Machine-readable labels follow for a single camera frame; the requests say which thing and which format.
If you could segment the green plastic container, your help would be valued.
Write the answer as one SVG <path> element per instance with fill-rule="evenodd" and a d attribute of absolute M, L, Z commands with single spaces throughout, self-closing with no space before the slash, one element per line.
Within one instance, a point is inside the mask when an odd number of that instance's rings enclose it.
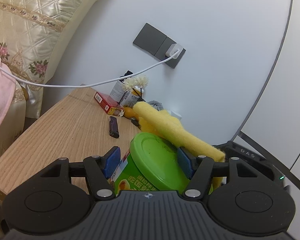
<path fill-rule="evenodd" d="M 183 193 L 199 164 L 184 147 L 152 133 L 141 132 L 109 179 L 114 193 L 131 191 L 178 191 Z"/>

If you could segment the purple black lighter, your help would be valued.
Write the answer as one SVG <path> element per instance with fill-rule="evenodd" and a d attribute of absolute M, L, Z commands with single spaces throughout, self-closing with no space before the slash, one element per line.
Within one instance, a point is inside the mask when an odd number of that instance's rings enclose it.
<path fill-rule="evenodd" d="M 109 135 L 115 139 L 120 137 L 117 119 L 113 116 L 109 117 Z"/>

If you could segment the red cigarette pack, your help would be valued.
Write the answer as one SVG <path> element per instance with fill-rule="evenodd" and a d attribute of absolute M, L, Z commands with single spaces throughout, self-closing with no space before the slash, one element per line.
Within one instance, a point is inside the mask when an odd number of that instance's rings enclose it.
<path fill-rule="evenodd" d="M 125 110 L 108 94 L 96 92 L 94 99 L 108 115 L 119 117 L 124 115 Z"/>

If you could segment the orange gourd ornament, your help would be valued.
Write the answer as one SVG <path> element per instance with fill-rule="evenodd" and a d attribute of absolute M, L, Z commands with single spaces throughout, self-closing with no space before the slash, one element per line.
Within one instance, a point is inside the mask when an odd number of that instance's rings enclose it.
<path fill-rule="evenodd" d="M 136 120 L 139 119 L 139 115 L 130 107 L 124 107 L 124 117 L 127 119 L 135 118 Z"/>

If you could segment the grey crumpled cloth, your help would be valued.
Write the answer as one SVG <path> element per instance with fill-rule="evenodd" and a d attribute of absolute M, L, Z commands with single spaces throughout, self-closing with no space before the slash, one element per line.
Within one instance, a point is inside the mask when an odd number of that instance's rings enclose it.
<path fill-rule="evenodd" d="M 148 104 L 151 105 L 157 111 L 161 111 L 164 109 L 162 103 L 155 101 L 155 100 L 149 101 Z"/>

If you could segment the white cap pill bottle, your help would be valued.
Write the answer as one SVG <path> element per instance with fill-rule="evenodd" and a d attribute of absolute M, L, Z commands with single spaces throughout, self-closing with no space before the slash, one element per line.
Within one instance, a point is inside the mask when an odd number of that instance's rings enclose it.
<path fill-rule="evenodd" d="M 145 100 L 141 94 L 142 92 L 139 87 L 133 88 L 131 91 L 127 91 L 121 101 L 121 106 L 132 108 L 137 102 L 144 102 Z"/>

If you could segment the white artificial flowers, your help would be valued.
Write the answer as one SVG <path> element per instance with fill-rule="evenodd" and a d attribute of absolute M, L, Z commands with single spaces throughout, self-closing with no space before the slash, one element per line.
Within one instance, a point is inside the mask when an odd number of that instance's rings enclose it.
<path fill-rule="evenodd" d="M 129 77 L 123 81 L 123 90 L 127 92 L 138 88 L 140 91 L 142 91 L 147 87 L 148 83 L 149 78 L 146 76 Z"/>

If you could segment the white charger plug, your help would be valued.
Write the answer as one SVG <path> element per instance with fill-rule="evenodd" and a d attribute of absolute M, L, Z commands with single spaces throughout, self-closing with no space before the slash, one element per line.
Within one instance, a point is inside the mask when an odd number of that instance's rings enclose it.
<path fill-rule="evenodd" d="M 179 55 L 181 54 L 181 52 L 183 51 L 183 49 L 184 49 L 183 46 L 181 46 L 178 43 L 174 43 L 174 44 L 170 45 L 170 47 L 166 51 L 165 55 L 167 57 L 171 57 L 172 59 L 177 59 L 179 57 Z"/>

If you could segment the cream quilted headboard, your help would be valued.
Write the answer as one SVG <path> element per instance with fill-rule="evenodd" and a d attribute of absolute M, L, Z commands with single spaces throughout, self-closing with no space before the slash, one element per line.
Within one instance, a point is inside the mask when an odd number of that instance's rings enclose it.
<path fill-rule="evenodd" d="M 0 0 L 0 63 L 45 84 L 77 27 L 98 0 Z"/>

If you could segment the grey wall socket panel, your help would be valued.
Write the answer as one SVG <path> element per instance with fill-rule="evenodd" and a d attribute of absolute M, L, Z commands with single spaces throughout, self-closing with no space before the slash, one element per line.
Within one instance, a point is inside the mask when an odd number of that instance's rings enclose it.
<path fill-rule="evenodd" d="M 171 45 L 177 43 L 157 28 L 153 27 L 149 23 L 145 23 L 134 39 L 133 44 L 151 54 L 159 61 L 163 61 L 168 58 L 166 52 Z"/>

